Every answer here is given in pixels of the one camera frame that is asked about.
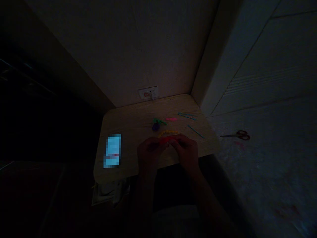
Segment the pink plastic piece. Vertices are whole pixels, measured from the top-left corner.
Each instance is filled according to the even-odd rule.
[[[169,117],[166,120],[167,121],[177,121],[177,118],[176,117]]]

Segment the wooden table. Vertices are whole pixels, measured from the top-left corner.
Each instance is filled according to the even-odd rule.
[[[178,112],[197,115],[197,121],[177,115]],[[158,132],[152,131],[152,120],[177,117],[180,120],[161,125]],[[187,125],[190,125],[205,138],[202,138]],[[219,141],[208,124],[195,100],[188,94],[142,102],[108,111],[102,121],[99,137],[94,178],[98,184],[124,179],[138,174],[136,149],[148,137],[157,137],[163,130],[178,131],[198,143],[199,157],[219,150]],[[121,133],[121,164],[118,168],[104,168],[103,154],[106,140],[112,133]],[[167,148],[160,157],[158,167],[163,168],[178,163],[178,155],[173,148]]]

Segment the person's left hand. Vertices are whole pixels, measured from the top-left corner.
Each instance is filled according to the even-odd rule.
[[[155,177],[159,157],[169,146],[168,143],[160,145],[159,142],[160,138],[150,137],[138,146],[139,175]]]

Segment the electrical socket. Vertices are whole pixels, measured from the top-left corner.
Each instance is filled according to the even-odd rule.
[[[151,88],[145,88],[145,89],[139,89],[139,95],[141,99],[150,99],[152,93],[153,97],[158,97],[159,96],[159,87],[151,87]]]

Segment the blue plastic stick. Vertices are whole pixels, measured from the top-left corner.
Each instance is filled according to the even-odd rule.
[[[191,117],[188,117],[188,116],[184,116],[184,115],[182,115],[182,114],[180,114],[180,113],[177,113],[178,115],[180,115],[180,116],[183,116],[183,117],[187,117],[187,118],[189,118],[189,119],[193,119],[194,121],[197,121],[197,119],[195,119],[195,118],[191,118]]]
[[[181,112],[179,112],[179,114],[182,114],[182,115],[187,115],[187,116],[195,116],[195,115],[186,114],[186,113],[181,113]]]
[[[197,132],[194,128],[192,128],[190,125],[187,125],[190,129],[192,129],[194,132],[196,132],[198,135],[200,135],[201,137],[203,137],[201,134],[199,134],[199,132]]]

